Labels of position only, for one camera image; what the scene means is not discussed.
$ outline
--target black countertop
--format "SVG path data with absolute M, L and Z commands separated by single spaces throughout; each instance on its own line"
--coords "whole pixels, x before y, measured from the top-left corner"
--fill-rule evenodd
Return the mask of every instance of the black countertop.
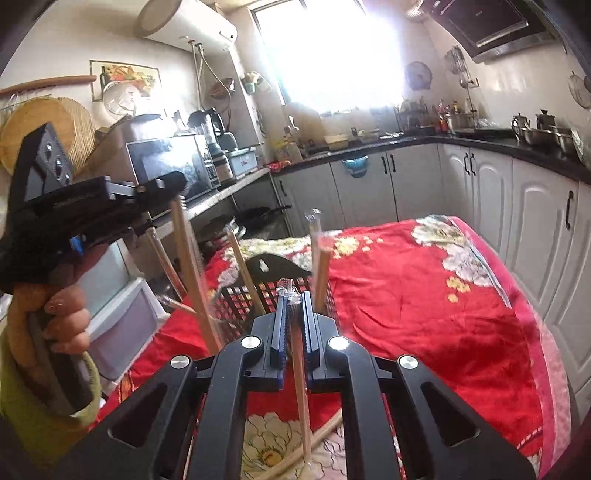
M 303 170 L 305 168 L 322 165 L 337 160 L 351 160 L 372 153 L 397 148 L 411 147 L 413 145 L 427 144 L 451 144 L 468 148 L 480 148 L 503 155 L 509 155 L 518 160 L 526 161 L 547 170 L 558 173 L 575 181 L 581 181 L 591 186 L 591 170 L 588 170 L 579 159 L 565 155 L 558 146 L 530 147 L 525 142 L 519 142 L 513 135 L 511 138 L 491 137 L 482 140 L 475 138 L 453 137 L 451 135 L 433 135 L 428 137 L 402 137 L 362 147 L 347 148 L 335 152 L 325 152 L 305 159 L 303 162 L 290 165 L 276 176 Z

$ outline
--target wooden stick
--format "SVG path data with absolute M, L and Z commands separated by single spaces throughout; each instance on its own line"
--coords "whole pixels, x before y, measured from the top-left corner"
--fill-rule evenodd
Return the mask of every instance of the wooden stick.
M 330 435 L 340 424 L 343 422 L 343 411 L 339 410 L 335 413 L 332 418 L 327 421 L 321 428 L 314 432 L 312 435 L 312 448 L 316 448 L 320 442 L 322 442 L 328 435 Z M 275 480 L 285 472 L 289 467 L 293 466 L 304 453 L 302 445 L 296 448 L 291 455 L 284 458 L 281 462 L 275 465 L 273 468 L 267 470 L 260 476 L 257 476 L 256 480 Z
M 308 406 L 308 390 L 306 388 L 306 368 L 304 367 L 304 346 L 301 339 L 301 326 L 295 318 L 290 320 L 291 360 L 294 364 L 295 397 L 300 415 L 301 441 L 304 452 L 304 463 L 312 459 L 312 432 L 310 429 L 310 408 Z
M 217 335 L 217 328 L 213 319 L 207 312 L 207 297 L 205 296 L 194 253 L 193 229 L 189 226 L 185 217 L 185 203 L 182 197 L 177 197 L 170 202 L 174 224 L 174 239 L 177 244 L 178 257 L 181 261 L 183 280 L 189 292 L 189 298 L 193 303 L 197 322 L 205 344 L 212 355 L 217 355 L 222 349 L 222 343 Z
M 79 85 L 81 83 L 92 83 L 96 75 L 70 75 L 67 77 L 51 77 L 47 79 L 33 80 L 32 82 L 19 83 L 0 90 L 0 97 L 6 97 L 13 93 L 24 93 L 42 88 L 59 87 L 64 85 Z
M 248 271 L 248 267 L 246 266 L 246 262 L 242 256 L 242 252 L 240 251 L 238 239 L 236 238 L 236 235 L 234 235 L 234 231 L 231 228 L 226 228 L 225 232 L 226 236 L 230 240 L 230 243 L 232 244 L 234 257 L 236 257 L 236 263 L 238 264 L 238 269 L 240 270 L 240 276 L 242 277 L 242 281 L 246 285 L 248 293 L 251 296 L 252 305 L 254 306 L 255 312 L 257 315 L 264 315 L 267 313 L 267 311 L 265 310 L 261 298 L 256 291 L 255 284 L 252 281 L 251 273 Z
M 324 313 L 326 293 L 329 288 L 329 266 L 332 258 L 332 250 L 322 248 L 320 245 L 317 249 L 318 253 L 318 267 L 314 278 L 314 311 L 316 313 Z
M 172 262 L 170 261 L 160 238 L 158 238 L 158 234 L 156 233 L 156 229 L 154 227 L 150 227 L 146 230 L 146 236 L 148 237 L 148 242 L 156 252 L 156 256 L 158 257 L 158 261 L 164 270 L 170 284 L 173 286 L 174 291 L 177 293 L 178 297 L 182 300 L 187 296 L 187 289 L 181 282 L 181 279 L 178 277 L 176 270 L 173 267 Z

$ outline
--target water heater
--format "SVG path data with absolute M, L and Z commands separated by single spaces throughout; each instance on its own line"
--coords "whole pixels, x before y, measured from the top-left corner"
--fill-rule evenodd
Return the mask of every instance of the water heater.
M 191 51 L 188 37 L 210 54 L 228 50 L 237 35 L 234 25 L 199 0 L 150 0 L 139 13 L 135 32 Z

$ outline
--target range hood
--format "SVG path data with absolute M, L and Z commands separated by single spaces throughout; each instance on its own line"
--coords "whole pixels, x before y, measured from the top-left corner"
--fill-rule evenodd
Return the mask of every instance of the range hood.
M 476 63 L 555 41 L 527 0 L 426 0 L 422 9 Z

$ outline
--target green sleeve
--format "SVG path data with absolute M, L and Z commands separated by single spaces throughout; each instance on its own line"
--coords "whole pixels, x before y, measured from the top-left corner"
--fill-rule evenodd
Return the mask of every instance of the green sleeve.
M 8 336 L 0 336 L 2 371 L 0 382 L 0 413 L 16 431 L 31 461 L 40 469 L 49 470 L 88 431 L 99 411 L 100 380 L 90 355 L 84 361 L 90 374 L 93 400 L 84 409 L 69 417 L 60 417 L 42 403 L 23 383 L 8 347 Z

